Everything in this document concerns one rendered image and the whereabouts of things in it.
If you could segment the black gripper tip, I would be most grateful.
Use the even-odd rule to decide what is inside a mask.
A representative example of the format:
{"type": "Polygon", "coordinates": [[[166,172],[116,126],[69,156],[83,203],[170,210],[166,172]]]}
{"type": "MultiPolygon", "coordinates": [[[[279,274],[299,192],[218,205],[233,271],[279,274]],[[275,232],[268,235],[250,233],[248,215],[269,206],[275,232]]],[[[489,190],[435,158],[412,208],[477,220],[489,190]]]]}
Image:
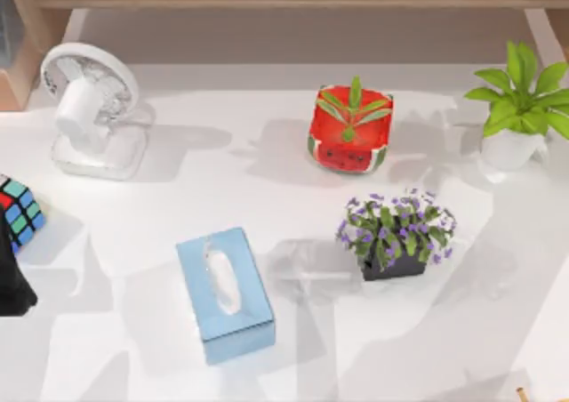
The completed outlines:
{"type": "Polygon", "coordinates": [[[0,318],[22,317],[38,302],[12,250],[8,221],[0,204],[0,318]]]}

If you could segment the green plant in white pot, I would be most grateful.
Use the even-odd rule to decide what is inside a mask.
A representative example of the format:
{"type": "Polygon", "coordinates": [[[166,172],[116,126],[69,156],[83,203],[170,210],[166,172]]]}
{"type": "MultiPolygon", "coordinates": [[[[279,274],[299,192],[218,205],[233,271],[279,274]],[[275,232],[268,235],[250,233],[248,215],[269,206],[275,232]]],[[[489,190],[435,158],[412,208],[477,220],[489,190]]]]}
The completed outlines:
{"type": "Polygon", "coordinates": [[[506,68],[482,68],[475,75],[487,82],[464,94],[489,104],[480,153],[487,164],[515,171],[535,154],[548,154],[547,135],[569,141],[569,87],[561,86],[569,63],[561,60],[542,70],[533,49],[507,42],[506,68]]]}

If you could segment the purple flowers in black pot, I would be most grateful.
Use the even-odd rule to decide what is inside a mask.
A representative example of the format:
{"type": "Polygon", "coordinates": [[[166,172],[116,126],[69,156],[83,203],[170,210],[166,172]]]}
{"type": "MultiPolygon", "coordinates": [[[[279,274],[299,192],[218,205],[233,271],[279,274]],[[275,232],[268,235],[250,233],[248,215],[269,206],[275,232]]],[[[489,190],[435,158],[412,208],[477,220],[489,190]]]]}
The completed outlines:
{"type": "Polygon", "coordinates": [[[336,240],[357,258],[366,282],[423,274],[453,254],[458,222],[427,190],[407,189],[399,196],[371,193],[352,197],[336,240]]]}

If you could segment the red watermelon plant pot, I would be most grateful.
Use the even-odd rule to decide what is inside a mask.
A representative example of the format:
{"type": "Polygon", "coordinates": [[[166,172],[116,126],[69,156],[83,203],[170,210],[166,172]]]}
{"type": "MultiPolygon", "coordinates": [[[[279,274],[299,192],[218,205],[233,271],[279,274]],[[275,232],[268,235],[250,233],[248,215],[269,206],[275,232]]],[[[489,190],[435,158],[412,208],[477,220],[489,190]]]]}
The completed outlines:
{"type": "Polygon", "coordinates": [[[387,154],[393,111],[393,96],[364,88],[359,76],[348,85],[323,85],[315,100],[308,151],[335,172],[373,173],[387,154]]]}

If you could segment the white desk fan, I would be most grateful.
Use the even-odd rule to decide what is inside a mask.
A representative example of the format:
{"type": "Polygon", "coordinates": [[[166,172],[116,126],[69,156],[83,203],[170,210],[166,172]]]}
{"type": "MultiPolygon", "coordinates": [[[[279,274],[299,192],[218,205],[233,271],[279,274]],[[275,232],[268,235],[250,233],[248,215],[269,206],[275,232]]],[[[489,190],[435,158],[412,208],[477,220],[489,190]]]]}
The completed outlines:
{"type": "Polygon", "coordinates": [[[140,104],[131,70],[110,52],[71,42],[54,46],[44,56],[40,80],[58,102],[52,161],[67,174],[131,179],[155,120],[152,108],[140,104]]]}

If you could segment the light blue tissue box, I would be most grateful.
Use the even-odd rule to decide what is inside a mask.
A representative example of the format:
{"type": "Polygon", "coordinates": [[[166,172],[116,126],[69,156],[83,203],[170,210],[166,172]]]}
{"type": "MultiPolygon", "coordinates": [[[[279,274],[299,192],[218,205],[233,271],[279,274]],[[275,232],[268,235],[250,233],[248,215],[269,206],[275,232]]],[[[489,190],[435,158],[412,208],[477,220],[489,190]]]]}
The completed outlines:
{"type": "Polygon", "coordinates": [[[190,239],[176,250],[209,365],[275,344],[274,312],[243,229],[190,239]]]}

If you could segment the colourful puzzle cube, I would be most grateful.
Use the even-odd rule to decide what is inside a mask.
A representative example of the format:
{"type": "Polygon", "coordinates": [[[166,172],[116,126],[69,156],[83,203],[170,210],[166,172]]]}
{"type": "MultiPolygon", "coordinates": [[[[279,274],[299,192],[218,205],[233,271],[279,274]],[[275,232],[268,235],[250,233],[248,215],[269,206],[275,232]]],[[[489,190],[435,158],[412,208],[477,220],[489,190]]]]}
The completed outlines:
{"type": "Polygon", "coordinates": [[[12,250],[17,254],[45,225],[45,216],[28,186],[1,173],[0,205],[8,222],[12,250]]]}

